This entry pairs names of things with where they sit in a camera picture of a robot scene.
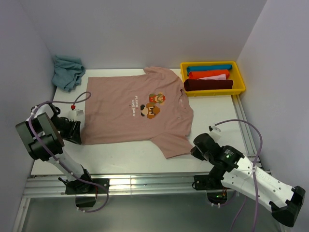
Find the pink printed t-shirt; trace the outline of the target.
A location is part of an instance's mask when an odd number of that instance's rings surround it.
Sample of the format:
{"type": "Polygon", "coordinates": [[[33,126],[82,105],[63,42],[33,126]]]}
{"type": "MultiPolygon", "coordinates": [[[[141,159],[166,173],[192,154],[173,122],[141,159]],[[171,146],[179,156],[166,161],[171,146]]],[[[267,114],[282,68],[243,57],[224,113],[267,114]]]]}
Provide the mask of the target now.
{"type": "Polygon", "coordinates": [[[151,141],[169,159],[192,149],[193,110],[172,70],[146,67],[142,75],[90,77],[81,132],[84,145],[151,141]]]}

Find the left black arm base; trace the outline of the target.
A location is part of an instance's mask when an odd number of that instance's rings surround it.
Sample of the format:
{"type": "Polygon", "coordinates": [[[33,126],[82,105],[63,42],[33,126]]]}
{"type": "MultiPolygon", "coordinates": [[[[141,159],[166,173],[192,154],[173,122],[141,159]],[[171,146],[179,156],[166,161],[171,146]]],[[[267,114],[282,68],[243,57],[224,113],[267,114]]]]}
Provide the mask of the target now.
{"type": "Polygon", "coordinates": [[[103,208],[108,202],[110,186],[110,180],[108,178],[92,179],[94,184],[87,184],[79,180],[71,182],[62,180],[62,182],[66,186],[65,194],[76,196],[75,205],[79,210],[90,211],[89,208],[95,206],[99,194],[106,194],[106,200],[99,209],[103,208]]]}

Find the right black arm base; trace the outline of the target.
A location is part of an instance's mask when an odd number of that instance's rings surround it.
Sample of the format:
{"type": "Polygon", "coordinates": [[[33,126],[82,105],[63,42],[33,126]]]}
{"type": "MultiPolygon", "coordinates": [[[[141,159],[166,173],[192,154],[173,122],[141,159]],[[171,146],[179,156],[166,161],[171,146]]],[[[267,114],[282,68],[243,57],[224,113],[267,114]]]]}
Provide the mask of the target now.
{"type": "Polygon", "coordinates": [[[191,187],[196,191],[205,191],[210,204],[222,205],[227,203],[227,188],[223,187],[221,181],[210,177],[208,174],[195,175],[191,187]]]}

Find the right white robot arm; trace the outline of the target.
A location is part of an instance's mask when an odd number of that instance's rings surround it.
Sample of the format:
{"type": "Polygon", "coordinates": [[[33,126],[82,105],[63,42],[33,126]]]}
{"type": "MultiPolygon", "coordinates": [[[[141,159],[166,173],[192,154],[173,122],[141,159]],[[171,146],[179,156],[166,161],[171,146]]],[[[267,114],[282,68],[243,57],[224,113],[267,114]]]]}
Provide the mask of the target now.
{"type": "Polygon", "coordinates": [[[304,202],[306,191],[287,185],[253,163],[230,145],[220,146],[207,133],[194,139],[191,154],[213,168],[194,177],[195,190],[228,188],[253,199],[271,212],[279,223],[293,227],[304,202]]]}

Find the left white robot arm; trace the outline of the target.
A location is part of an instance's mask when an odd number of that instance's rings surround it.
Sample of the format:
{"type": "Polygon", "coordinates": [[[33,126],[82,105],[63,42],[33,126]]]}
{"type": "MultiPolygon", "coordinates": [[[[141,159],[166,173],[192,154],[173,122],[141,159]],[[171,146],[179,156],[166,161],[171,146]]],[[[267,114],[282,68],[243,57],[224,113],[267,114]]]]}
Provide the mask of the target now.
{"type": "Polygon", "coordinates": [[[64,150],[64,142],[81,145],[80,121],[60,117],[61,110],[51,103],[31,109],[28,119],[15,128],[28,154],[34,160],[48,162],[57,167],[66,180],[64,185],[76,193],[89,193],[94,189],[94,180],[89,172],[75,162],[64,150]]]}

